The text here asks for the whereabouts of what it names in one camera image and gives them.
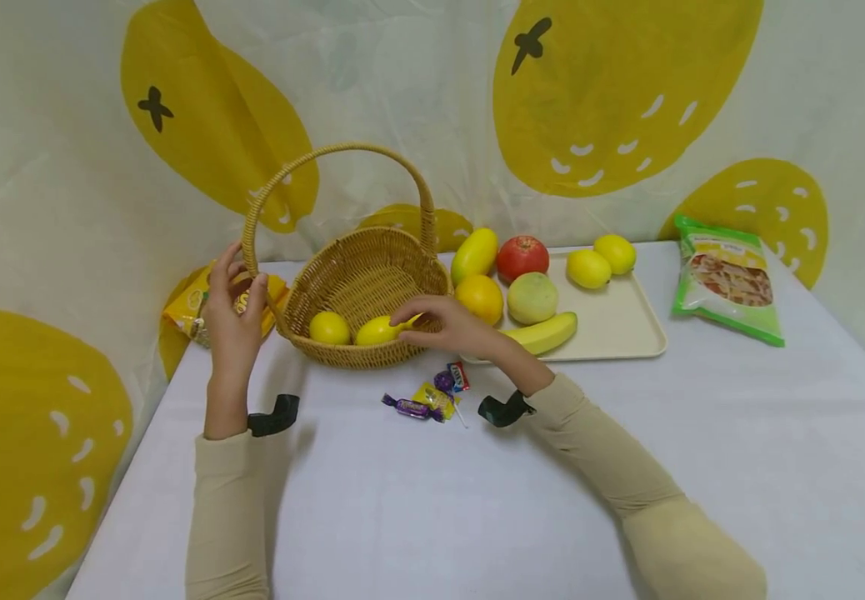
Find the white tablecloth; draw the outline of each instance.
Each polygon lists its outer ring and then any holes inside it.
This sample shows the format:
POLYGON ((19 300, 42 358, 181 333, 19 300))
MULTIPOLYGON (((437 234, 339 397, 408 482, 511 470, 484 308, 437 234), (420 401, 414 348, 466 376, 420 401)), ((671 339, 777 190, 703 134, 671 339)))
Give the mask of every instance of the white tablecloth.
MULTIPOLYGON (((694 317, 668 317, 672 242, 639 246, 636 274, 666 328, 653 360, 564 362, 570 375, 671 470, 687 494, 766 568, 773 599, 865 600, 865 353, 778 261, 771 273, 787 347, 694 317)), ((264 270, 292 280, 301 265, 264 270)), ((476 414, 513 387, 471 367, 470 428, 414 422, 383 406, 450 357, 382 372, 311 364, 272 336, 252 410, 301 397, 268 446, 277 600, 624 600, 637 582, 607 511, 520 425, 476 414)), ((70 600, 183 597, 193 437, 210 361, 191 346, 100 526, 70 600)))

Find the yellow banana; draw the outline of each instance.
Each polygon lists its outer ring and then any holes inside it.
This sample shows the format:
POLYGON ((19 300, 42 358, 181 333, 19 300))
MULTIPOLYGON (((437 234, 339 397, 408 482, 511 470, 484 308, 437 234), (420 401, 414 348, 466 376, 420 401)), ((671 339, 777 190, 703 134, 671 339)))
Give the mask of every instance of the yellow banana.
POLYGON ((559 348, 569 340, 579 324, 576 313, 564 312, 534 326, 508 329, 502 333, 520 343, 531 354, 542 354, 559 348))

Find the red pomegranate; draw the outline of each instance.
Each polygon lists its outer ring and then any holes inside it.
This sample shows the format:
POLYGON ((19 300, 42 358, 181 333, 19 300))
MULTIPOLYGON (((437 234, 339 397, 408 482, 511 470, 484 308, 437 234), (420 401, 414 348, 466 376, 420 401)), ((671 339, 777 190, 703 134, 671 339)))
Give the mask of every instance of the red pomegranate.
POLYGON ((517 235, 498 249, 496 271, 507 285, 523 273, 545 273, 550 268, 550 252, 532 235, 517 235))

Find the white tray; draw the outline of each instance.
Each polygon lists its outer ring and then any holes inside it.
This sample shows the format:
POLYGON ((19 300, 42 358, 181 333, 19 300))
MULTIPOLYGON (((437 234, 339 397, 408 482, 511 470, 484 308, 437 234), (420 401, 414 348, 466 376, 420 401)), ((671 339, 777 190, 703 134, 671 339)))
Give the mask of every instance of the white tray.
MULTIPOLYGON (((579 324, 576 334, 562 346, 539 356, 544 361, 608 360, 615 358, 652 358, 666 352, 666 333, 653 306, 636 279, 635 271, 615 276, 598 290, 584 290, 566 277, 569 251, 550 251, 550 269, 546 273, 559 290, 559 312, 572 310, 579 324)), ((508 286, 500 283, 503 298, 508 286)), ((521 327, 502 315, 498 329, 521 327)), ((485 361, 462 356, 472 365, 485 361)))

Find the yellow snack bag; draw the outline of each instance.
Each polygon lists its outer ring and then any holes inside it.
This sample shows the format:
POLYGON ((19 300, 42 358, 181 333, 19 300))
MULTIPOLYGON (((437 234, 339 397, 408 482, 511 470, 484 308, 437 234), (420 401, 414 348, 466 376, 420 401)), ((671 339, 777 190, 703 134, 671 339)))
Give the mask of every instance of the yellow snack bag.
MULTIPOLYGON (((212 261, 207 269, 203 269, 199 273, 199 277, 188 285, 185 290, 182 290, 174 301, 169 303, 166 310, 162 311, 162 315, 168 318, 169 321, 176 323, 182 333, 185 333, 198 345, 204 348, 209 348, 209 332, 206 331, 206 323, 203 321, 203 308, 206 305, 206 298, 209 296, 209 273, 213 270, 213 265, 216 261, 212 261)), ((244 278, 248 278, 248 274, 244 273, 235 279, 235 282, 241 282, 244 278)), ((275 298, 276 304, 282 306, 286 301, 288 287, 286 282, 283 282, 274 274, 267 274, 269 296, 275 298)), ((247 309, 249 299, 249 291, 243 292, 236 298, 236 312, 243 314, 247 309)), ((266 337, 273 330, 276 318, 273 316, 273 310, 268 306, 262 310, 262 336, 266 337)))
POLYGON ((414 403, 425 404, 432 410, 438 410, 446 421, 449 421, 453 417, 453 413, 456 412, 456 404, 453 404, 453 400, 459 404, 458 397, 450 398, 449 394, 435 389, 435 386, 428 382, 419 386, 419 389, 412 395, 414 403))

